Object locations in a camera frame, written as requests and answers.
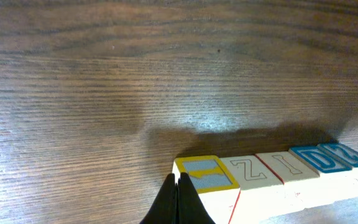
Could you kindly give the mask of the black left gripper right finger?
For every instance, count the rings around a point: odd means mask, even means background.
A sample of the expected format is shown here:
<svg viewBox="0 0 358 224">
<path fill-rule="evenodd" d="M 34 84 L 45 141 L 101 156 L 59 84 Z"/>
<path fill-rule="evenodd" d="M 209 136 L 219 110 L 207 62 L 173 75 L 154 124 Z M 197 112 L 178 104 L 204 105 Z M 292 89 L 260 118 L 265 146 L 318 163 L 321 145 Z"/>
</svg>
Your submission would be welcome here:
<svg viewBox="0 0 358 224">
<path fill-rule="evenodd" d="M 186 172 L 180 174 L 177 183 L 177 223 L 215 224 Z"/>
</svg>

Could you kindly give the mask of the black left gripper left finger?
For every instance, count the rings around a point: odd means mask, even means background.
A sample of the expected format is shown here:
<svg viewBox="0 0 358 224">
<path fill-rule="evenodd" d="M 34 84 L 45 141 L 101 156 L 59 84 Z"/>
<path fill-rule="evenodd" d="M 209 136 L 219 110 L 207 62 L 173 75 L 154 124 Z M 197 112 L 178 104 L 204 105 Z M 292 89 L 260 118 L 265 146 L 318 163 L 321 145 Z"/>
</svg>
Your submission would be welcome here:
<svg viewBox="0 0 358 224">
<path fill-rule="evenodd" d="M 175 175 L 168 174 L 153 204 L 140 224 L 175 224 L 177 222 L 177 186 Z"/>
</svg>

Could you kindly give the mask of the block with red letter side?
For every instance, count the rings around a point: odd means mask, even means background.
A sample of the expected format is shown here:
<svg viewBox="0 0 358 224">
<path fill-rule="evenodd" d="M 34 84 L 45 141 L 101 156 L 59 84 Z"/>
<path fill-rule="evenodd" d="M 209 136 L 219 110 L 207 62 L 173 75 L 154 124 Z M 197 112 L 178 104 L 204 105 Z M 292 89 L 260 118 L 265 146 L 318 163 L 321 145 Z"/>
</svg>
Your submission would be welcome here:
<svg viewBox="0 0 358 224">
<path fill-rule="evenodd" d="M 351 167 L 345 178 L 345 192 L 341 199 L 358 197 L 358 152 L 340 143 L 318 144 L 318 147 Z"/>
</svg>

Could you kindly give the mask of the block with yellow I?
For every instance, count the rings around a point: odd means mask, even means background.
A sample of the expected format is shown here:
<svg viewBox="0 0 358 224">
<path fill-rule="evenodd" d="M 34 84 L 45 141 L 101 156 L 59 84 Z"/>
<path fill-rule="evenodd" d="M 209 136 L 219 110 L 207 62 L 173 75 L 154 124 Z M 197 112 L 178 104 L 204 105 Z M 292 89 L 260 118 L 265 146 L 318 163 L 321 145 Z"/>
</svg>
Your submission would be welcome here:
<svg viewBox="0 0 358 224">
<path fill-rule="evenodd" d="M 241 188 L 218 156 L 177 157 L 172 172 L 178 181 L 186 172 L 208 215 L 218 224 L 229 224 Z"/>
</svg>

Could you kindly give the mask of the block with red I and fish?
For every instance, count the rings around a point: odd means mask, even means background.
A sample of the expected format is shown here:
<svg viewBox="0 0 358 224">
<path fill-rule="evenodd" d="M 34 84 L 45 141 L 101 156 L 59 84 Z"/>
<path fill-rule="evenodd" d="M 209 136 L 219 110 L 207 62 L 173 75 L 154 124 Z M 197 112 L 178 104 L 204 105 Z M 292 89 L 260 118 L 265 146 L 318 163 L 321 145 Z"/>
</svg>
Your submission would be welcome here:
<svg viewBox="0 0 358 224">
<path fill-rule="evenodd" d="M 334 201 L 348 199 L 341 199 L 341 196 L 344 195 L 345 178 L 350 173 L 351 167 L 330 156 L 318 146 L 292 147 L 289 153 L 319 174 Z"/>
</svg>

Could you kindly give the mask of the block with butterfly picture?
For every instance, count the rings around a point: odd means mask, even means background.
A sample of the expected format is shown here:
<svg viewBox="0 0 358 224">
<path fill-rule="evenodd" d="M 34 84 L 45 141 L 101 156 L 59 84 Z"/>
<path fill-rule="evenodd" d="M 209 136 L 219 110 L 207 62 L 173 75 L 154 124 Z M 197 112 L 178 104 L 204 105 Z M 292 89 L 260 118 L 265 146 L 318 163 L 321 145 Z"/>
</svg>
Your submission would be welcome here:
<svg viewBox="0 0 358 224">
<path fill-rule="evenodd" d="M 289 152 L 266 152 L 255 156 L 281 180 L 289 212 L 334 203 L 319 174 Z"/>
</svg>

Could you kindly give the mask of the block with bird picture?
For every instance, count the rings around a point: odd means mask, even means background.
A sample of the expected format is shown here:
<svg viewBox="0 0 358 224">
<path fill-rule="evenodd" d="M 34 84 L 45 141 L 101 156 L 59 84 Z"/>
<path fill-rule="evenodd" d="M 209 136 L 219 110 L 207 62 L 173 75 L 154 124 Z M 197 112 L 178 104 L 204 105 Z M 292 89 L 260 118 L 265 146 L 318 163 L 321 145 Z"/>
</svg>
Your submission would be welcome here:
<svg viewBox="0 0 358 224">
<path fill-rule="evenodd" d="M 221 160 L 240 185 L 231 223 L 258 223 L 286 211 L 282 181 L 256 156 Z"/>
</svg>

